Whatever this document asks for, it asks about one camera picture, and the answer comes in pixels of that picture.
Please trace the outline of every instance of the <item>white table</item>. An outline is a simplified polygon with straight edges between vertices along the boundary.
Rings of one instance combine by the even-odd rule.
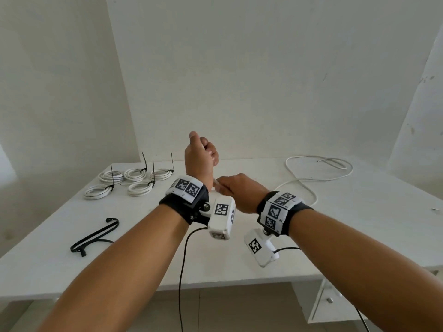
[[[354,165],[346,178],[330,182],[309,182],[318,195],[315,209],[362,231],[411,258],[423,267],[443,266],[443,201],[386,173],[379,172],[356,157],[344,157]],[[284,158],[222,160],[215,176],[246,173],[269,189],[292,178],[284,167]],[[299,177],[330,178],[342,172],[316,163],[313,159],[290,162]],[[140,163],[113,164],[115,170]],[[157,162],[156,168],[170,168],[169,162]],[[109,245],[93,243],[87,256],[72,253],[76,241],[106,225],[105,218],[120,220],[120,226],[104,238],[116,240],[153,208],[174,178],[184,173],[184,162],[175,162],[173,176],[156,183],[145,196],[130,197],[127,186],[118,185],[107,197],[87,201],[86,187],[99,183],[94,179],[52,216],[0,259],[0,298],[5,300],[58,297],[70,282]],[[296,183],[281,190],[303,197],[312,196]],[[216,193],[211,193],[213,201]],[[243,243],[243,235],[259,228],[256,215],[237,212],[229,241],[212,239],[207,232],[192,235],[186,254],[184,288],[218,285],[242,285],[320,279],[322,275],[300,251],[284,251],[280,259],[262,269]],[[201,226],[193,224],[189,232]],[[274,238],[277,248],[294,245],[288,237]],[[163,278],[159,290],[178,287],[184,242],[180,245]]]

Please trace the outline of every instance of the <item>floor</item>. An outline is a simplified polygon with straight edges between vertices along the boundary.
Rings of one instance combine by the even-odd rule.
[[[36,331],[54,306],[35,301],[11,332]],[[290,283],[182,291],[184,332],[357,332],[353,322],[307,324]],[[128,332],[180,332],[177,291],[157,292]]]

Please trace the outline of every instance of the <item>white drawer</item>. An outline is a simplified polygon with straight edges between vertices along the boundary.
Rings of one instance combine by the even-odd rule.
[[[359,320],[360,317],[355,307],[328,283],[329,282],[326,282],[323,288],[311,322],[321,323],[328,321]]]

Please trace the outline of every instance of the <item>fist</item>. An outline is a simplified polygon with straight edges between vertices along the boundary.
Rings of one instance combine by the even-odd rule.
[[[257,213],[258,204],[268,194],[269,190],[262,184],[249,178],[244,173],[217,179],[214,188],[217,192],[231,196],[235,205],[243,213]]]
[[[213,168],[218,163],[219,154],[215,146],[192,131],[189,134],[189,145],[185,149],[186,174],[197,178],[210,191],[214,180]]]

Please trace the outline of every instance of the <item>white cable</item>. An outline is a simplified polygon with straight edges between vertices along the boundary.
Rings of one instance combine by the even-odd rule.
[[[102,172],[101,174],[98,175],[98,178],[103,183],[108,183],[108,184],[118,184],[124,180],[123,173],[121,173],[117,170],[113,170],[113,171],[109,170],[109,171]]]
[[[154,179],[154,175],[156,176],[156,181],[164,181],[171,177],[172,172],[169,171],[169,169],[158,169],[156,171],[151,171],[149,178]]]
[[[302,157],[314,157],[314,158],[319,158],[318,162],[323,162],[326,163],[336,169],[340,169],[340,170],[349,170],[349,172],[345,175],[339,176],[339,177],[335,177],[335,178],[324,178],[324,179],[319,179],[319,178],[297,178],[296,174],[287,166],[287,162],[290,159],[293,158],[302,158]],[[314,202],[312,204],[310,204],[309,206],[313,206],[317,201],[318,201],[318,196],[315,194],[315,192],[313,190],[311,190],[310,188],[308,188],[305,184],[303,184],[301,181],[335,181],[336,179],[340,179],[340,178],[344,178],[349,176],[353,170],[354,167],[352,166],[352,164],[344,159],[341,158],[335,158],[335,157],[323,157],[323,156],[316,156],[316,155],[300,155],[300,156],[292,156],[288,159],[286,159],[285,163],[284,163],[286,169],[288,169],[288,171],[290,173],[292,173],[295,177],[295,179],[291,180],[291,181],[286,181],[283,184],[280,184],[279,186],[277,186],[274,190],[278,190],[279,188],[281,188],[283,185],[286,185],[288,183],[292,183],[297,181],[298,183],[300,183],[300,185],[302,185],[302,187],[304,187],[305,189],[307,189],[315,198]]]
[[[128,186],[128,195],[131,197],[144,196],[152,190],[152,182],[140,181]]]
[[[106,197],[112,191],[112,187],[105,184],[98,184],[87,188],[83,197],[87,200],[94,200]]]
[[[126,180],[131,182],[142,181],[146,178],[146,170],[128,169],[123,173]]]

